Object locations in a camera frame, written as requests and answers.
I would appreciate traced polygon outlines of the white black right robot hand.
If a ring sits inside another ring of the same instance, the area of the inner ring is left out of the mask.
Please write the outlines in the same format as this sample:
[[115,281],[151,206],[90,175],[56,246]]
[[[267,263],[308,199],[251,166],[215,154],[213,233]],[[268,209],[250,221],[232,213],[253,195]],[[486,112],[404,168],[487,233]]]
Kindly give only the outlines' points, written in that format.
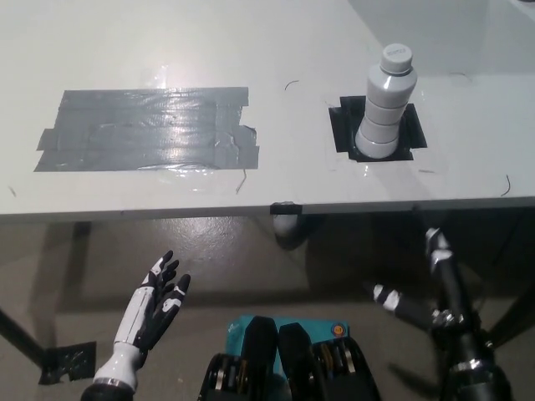
[[425,233],[425,253],[431,275],[441,284],[440,307],[432,309],[379,283],[364,282],[365,291],[387,312],[425,332],[449,327],[462,332],[474,330],[476,318],[466,286],[450,244],[440,229],[430,228]]

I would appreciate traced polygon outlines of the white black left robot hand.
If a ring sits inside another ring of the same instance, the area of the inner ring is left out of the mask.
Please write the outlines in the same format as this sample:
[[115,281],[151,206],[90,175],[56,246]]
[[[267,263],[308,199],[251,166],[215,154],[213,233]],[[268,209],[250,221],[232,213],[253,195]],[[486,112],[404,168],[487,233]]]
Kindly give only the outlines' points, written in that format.
[[127,343],[148,353],[171,325],[185,300],[191,276],[176,278],[179,262],[168,251],[147,272],[133,292],[115,335],[115,343]]

